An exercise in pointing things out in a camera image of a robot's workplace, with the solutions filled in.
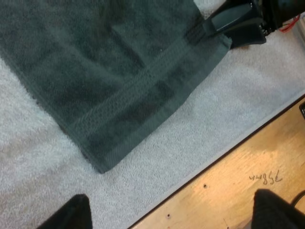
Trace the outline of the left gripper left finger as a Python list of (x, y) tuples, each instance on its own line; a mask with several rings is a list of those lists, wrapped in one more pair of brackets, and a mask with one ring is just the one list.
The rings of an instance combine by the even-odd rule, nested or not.
[(38, 229), (92, 229), (89, 198), (85, 194), (73, 196)]

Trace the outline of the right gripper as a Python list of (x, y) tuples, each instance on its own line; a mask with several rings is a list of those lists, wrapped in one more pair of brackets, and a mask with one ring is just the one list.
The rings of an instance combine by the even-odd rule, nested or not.
[(208, 18), (200, 14), (185, 39), (196, 44), (224, 35), (232, 41), (230, 49), (260, 45), (266, 43), (265, 36), (304, 11), (303, 0), (226, 0)]

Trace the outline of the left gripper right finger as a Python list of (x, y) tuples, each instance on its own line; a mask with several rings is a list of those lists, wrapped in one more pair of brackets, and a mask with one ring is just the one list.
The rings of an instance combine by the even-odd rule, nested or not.
[(300, 192), (291, 203), (268, 189), (259, 189), (254, 195), (251, 229), (303, 229), (305, 214), (295, 206), (305, 192)]

